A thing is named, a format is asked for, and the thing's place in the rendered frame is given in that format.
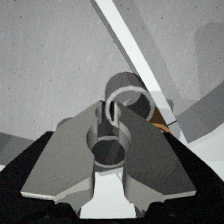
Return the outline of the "bronze bushing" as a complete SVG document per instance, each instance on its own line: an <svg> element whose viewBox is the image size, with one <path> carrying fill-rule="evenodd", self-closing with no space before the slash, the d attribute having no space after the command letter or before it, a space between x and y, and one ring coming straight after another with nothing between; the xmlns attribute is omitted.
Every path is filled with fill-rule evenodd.
<svg viewBox="0 0 224 224"><path fill-rule="evenodd" d="M163 132L171 133L169 127L167 126L166 122L164 121L159 109L155 107L154 113L152 118L149 120L150 123L161 129ZM163 130L164 129L164 130ZM172 133L171 133L172 134Z"/></svg>

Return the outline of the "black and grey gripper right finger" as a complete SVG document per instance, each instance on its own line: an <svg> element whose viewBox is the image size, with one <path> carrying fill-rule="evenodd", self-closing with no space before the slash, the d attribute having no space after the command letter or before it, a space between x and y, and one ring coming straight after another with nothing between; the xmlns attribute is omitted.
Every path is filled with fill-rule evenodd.
<svg viewBox="0 0 224 224"><path fill-rule="evenodd" d="M152 202L163 202L167 215L203 224L224 224L224 181L169 132L118 101L110 102L118 142L125 149L122 184L136 218Z"/></svg>

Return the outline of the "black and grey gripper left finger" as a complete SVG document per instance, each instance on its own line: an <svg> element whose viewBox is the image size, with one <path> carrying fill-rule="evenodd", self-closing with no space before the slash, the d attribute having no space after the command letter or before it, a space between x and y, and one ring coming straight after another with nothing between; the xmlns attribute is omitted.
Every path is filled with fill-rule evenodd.
<svg viewBox="0 0 224 224"><path fill-rule="evenodd" d="M0 171L0 224L53 218L57 203L69 203L80 218L92 200L98 125L105 101L98 101L53 131L45 132Z"/></svg>

